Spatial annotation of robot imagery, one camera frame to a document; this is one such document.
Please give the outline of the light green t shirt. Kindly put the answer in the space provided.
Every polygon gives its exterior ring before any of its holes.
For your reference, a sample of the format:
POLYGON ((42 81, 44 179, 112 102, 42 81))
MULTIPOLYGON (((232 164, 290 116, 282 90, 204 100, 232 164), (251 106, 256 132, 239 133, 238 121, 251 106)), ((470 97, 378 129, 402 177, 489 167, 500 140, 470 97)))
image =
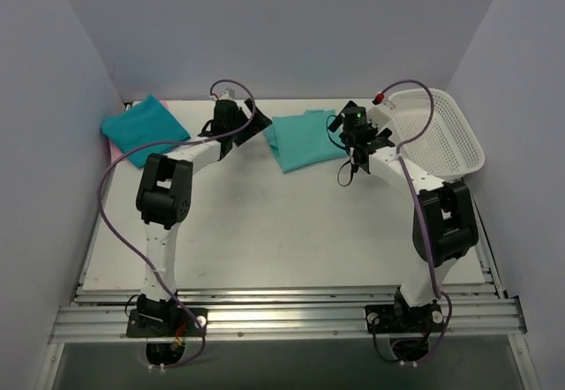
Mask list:
POLYGON ((333 109, 310 109, 301 115, 272 118, 263 135, 282 173, 346 156, 328 137, 327 122, 334 116, 333 109))

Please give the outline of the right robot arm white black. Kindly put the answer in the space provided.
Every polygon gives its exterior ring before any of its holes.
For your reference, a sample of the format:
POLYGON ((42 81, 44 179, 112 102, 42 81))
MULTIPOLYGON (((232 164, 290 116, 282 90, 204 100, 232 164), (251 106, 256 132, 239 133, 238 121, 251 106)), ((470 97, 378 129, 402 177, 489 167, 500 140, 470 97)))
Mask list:
POLYGON ((413 206, 411 240, 420 261, 396 291, 392 309, 395 325, 410 331, 423 321, 423 310, 444 297, 448 273, 478 242, 471 192, 462 180, 447 182, 406 159, 390 140, 392 131, 372 125, 354 101, 328 124, 329 133, 336 131, 351 176, 360 170, 376 176, 413 206))

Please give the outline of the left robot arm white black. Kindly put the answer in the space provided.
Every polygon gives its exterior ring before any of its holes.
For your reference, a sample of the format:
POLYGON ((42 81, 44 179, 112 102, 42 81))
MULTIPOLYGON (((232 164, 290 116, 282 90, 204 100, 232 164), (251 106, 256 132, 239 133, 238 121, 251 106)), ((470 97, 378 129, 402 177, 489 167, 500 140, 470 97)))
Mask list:
POLYGON ((172 334, 181 313, 173 299, 177 235, 191 207, 193 176, 272 124, 252 100, 245 100, 245 106, 249 114, 232 99, 216 101, 213 118, 204 125, 200 139, 178 159, 164 154, 147 158, 136 198, 148 259, 137 313, 147 318, 147 327, 158 336, 172 334))

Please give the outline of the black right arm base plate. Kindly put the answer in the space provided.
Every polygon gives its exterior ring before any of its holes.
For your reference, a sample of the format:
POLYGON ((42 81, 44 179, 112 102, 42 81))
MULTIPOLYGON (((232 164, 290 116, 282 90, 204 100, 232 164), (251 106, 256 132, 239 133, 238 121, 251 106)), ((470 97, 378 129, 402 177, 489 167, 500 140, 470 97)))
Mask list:
POLYGON ((427 304, 422 307, 369 304, 365 306, 364 310, 368 333, 438 333, 445 326, 444 316, 438 304, 427 304))

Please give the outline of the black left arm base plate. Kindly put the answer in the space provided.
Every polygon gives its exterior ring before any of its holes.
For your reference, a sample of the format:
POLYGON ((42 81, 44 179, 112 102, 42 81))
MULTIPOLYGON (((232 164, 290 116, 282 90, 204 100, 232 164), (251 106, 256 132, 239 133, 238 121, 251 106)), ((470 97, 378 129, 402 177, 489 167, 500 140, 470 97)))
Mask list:
POLYGON ((191 307, 190 311, 199 320, 197 326, 188 313, 176 308, 168 321, 160 321, 139 315, 136 310, 129 313, 125 335, 128 338, 201 337, 207 332, 208 310, 191 307))

